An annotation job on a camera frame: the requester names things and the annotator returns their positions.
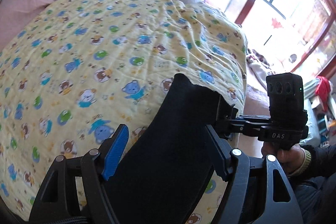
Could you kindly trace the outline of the person's right hand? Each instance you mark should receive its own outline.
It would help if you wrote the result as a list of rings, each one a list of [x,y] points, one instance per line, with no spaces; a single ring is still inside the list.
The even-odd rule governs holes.
[[[263,156],[275,156],[288,176],[305,169],[306,152],[299,144],[295,144],[289,151],[286,151],[276,148],[272,143],[264,142],[261,153]]]

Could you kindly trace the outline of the person's right forearm sleeve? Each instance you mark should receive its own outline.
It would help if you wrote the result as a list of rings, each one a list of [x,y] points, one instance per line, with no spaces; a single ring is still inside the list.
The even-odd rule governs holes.
[[[289,176],[303,223],[335,223],[335,146],[303,146],[306,159]]]

